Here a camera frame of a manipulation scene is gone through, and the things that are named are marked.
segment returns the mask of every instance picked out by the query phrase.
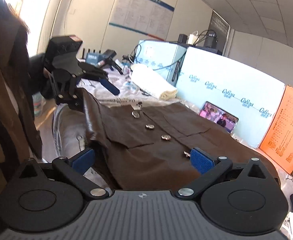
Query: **metal screw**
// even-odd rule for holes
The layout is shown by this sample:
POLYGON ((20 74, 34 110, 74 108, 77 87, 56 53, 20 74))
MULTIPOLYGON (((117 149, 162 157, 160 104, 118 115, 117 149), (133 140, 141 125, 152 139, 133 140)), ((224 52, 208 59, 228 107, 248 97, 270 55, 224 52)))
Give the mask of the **metal screw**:
POLYGON ((161 139, 164 140, 164 141, 170 141, 171 140, 171 136, 170 135, 167 135, 167 134, 166 135, 162 135, 161 136, 161 139))
POLYGON ((190 189, 190 188, 181 188, 181 189, 179 189, 178 193, 181 196, 188 197, 188 196, 191 196, 194 193, 194 190, 190 189))
POLYGON ((153 130, 154 129, 154 125, 153 124, 147 124, 145 126, 145 128, 148 129, 148 130, 153 130))
POLYGON ((140 118, 140 115, 139 115, 139 113, 137 111, 133 111, 132 115, 133 115, 134 118, 140 118))
POLYGON ((101 197, 106 193, 106 191, 102 188, 94 188, 93 190, 90 191, 90 193, 92 196, 101 197))

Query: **white towel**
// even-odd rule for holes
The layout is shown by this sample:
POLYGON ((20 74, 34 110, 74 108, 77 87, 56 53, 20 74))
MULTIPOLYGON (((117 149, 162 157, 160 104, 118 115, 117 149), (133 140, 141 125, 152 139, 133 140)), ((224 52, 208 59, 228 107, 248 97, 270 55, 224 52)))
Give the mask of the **white towel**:
POLYGON ((134 64, 131 69, 131 81, 151 96, 159 100, 175 98, 178 90, 151 68, 144 64, 134 64))

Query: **tablet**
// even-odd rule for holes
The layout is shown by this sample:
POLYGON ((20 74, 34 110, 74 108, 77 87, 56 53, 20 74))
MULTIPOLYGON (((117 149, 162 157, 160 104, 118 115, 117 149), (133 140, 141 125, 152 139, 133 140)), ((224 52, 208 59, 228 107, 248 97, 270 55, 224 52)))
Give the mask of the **tablet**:
POLYGON ((239 118, 208 101, 205 102, 199 116, 222 126, 228 133, 232 133, 239 121, 239 118))

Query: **poster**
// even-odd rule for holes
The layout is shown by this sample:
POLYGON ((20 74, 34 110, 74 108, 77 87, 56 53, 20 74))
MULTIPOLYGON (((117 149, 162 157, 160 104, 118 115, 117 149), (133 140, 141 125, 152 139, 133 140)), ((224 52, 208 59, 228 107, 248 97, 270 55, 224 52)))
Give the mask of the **poster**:
POLYGON ((109 25, 165 40, 173 12, 160 0, 116 0, 109 25))
POLYGON ((287 86, 279 110, 260 149, 286 172, 293 171, 293 88, 287 86))

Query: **brown coat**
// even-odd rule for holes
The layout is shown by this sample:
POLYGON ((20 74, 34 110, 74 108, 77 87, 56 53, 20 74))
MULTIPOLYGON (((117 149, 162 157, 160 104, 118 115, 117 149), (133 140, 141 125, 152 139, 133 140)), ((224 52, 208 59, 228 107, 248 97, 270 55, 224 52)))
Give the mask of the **brown coat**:
POLYGON ((108 108, 81 90, 87 120, 87 140, 97 151, 95 169, 113 188, 124 190, 178 190, 199 177, 184 151, 194 147, 234 163, 262 160, 278 178, 274 166, 259 153, 235 141, 219 125, 199 117, 180 103, 144 107, 132 115, 131 106, 108 108), (155 129, 147 130, 145 125, 155 129), (170 135, 170 141, 161 139, 170 135))
POLYGON ((26 40, 27 32, 17 19, 0 19, 0 192, 19 163, 30 157, 29 147, 41 156, 41 138, 23 85, 29 64, 26 40), (17 101, 19 115, 5 83, 17 101))

